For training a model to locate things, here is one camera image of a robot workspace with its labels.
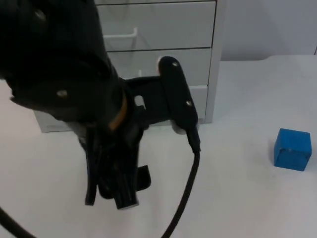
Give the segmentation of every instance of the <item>blue block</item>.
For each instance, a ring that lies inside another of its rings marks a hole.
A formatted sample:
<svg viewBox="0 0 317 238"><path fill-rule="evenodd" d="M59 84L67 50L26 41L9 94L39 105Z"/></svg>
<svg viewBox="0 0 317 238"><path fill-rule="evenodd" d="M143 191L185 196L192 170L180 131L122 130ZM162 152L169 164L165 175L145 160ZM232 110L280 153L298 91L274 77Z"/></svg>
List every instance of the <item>blue block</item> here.
<svg viewBox="0 0 317 238"><path fill-rule="evenodd" d="M304 171L312 155L311 135L307 132L280 129L274 146L274 165Z"/></svg>

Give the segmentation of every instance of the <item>white wall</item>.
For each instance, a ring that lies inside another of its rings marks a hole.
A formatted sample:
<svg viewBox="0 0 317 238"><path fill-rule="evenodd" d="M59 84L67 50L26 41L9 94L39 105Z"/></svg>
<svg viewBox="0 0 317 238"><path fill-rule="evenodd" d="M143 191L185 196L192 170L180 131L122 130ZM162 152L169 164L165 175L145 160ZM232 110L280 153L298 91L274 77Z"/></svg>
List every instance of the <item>white wall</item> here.
<svg viewBox="0 0 317 238"><path fill-rule="evenodd" d="M223 60L314 54L317 0L228 0Z"/></svg>

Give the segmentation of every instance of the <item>black cable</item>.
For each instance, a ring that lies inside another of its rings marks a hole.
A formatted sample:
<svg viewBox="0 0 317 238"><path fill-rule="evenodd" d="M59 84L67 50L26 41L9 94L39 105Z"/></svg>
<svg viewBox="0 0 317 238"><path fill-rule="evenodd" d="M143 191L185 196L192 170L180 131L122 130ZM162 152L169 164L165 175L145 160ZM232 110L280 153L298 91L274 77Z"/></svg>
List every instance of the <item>black cable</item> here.
<svg viewBox="0 0 317 238"><path fill-rule="evenodd" d="M165 233L161 238L170 238L173 231L175 230L183 212L185 210L186 204L188 202L189 196L191 194L195 177L199 167L200 161L200 139L198 135L198 131L195 128L194 130L187 132L188 142L192 147L194 152L194 162L186 183L186 187L183 193L183 196L180 200L176 213L167 227ZM15 220L13 220L4 210L0 208L0 225L2 225L8 232L10 232L13 236L17 238L35 238L32 234L28 233L25 229L23 229Z"/></svg>
<svg viewBox="0 0 317 238"><path fill-rule="evenodd" d="M0 208L0 224L13 236L17 238L35 238L32 234L24 230L15 220L13 220L4 210Z"/></svg>
<svg viewBox="0 0 317 238"><path fill-rule="evenodd" d="M194 163L193 163L192 169L190 171L182 199L180 200L180 203L178 205L176 213L175 213L172 221L170 222L168 228L166 229L165 233L163 234L162 238L170 238L170 236L172 235L173 231L175 230L181 216L183 215L183 212L184 212L186 204L188 202L188 199L189 199L189 196L190 196L190 193L192 191L193 184L195 181L195 177L196 177L196 174L198 171L199 160L200 160L200 153L198 152L198 153L195 153Z"/></svg>

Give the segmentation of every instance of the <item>white tabletop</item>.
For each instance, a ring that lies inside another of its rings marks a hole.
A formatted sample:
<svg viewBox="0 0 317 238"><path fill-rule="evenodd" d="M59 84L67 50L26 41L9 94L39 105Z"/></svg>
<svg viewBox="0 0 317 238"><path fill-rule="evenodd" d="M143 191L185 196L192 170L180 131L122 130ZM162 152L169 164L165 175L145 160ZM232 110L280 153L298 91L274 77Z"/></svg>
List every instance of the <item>white tabletop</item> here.
<svg viewBox="0 0 317 238"><path fill-rule="evenodd" d="M223 62L214 123L202 125L201 167L173 238L315 238L317 160L305 172L272 165L279 128L317 134L317 57ZM39 238L159 238L193 156L169 127L146 132L140 165L153 183L140 206L84 205L85 156L72 132L41 134L33 113L0 82L0 206ZM0 229L0 237L10 237Z"/></svg>

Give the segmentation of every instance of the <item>white drawer unit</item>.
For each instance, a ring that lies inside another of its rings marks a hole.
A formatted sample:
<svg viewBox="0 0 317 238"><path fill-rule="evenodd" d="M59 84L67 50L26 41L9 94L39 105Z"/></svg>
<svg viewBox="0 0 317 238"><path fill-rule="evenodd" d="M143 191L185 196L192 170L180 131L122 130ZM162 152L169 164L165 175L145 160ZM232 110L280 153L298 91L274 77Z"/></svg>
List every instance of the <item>white drawer unit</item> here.
<svg viewBox="0 0 317 238"><path fill-rule="evenodd" d="M157 61L182 65L200 122L211 122L227 0L95 0L105 47L122 78L157 75ZM43 132L69 128L35 112Z"/></svg>
<svg viewBox="0 0 317 238"><path fill-rule="evenodd" d="M211 47L215 2L98 6L107 51Z"/></svg>
<svg viewBox="0 0 317 238"><path fill-rule="evenodd" d="M162 56L173 56L181 63L188 85L208 84L211 49L109 53L122 78L157 75L157 61Z"/></svg>
<svg viewBox="0 0 317 238"><path fill-rule="evenodd" d="M186 1L202 1L202 0L95 0L95 3L96 5L107 5L107 4L163 3L163 2L186 2Z"/></svg>

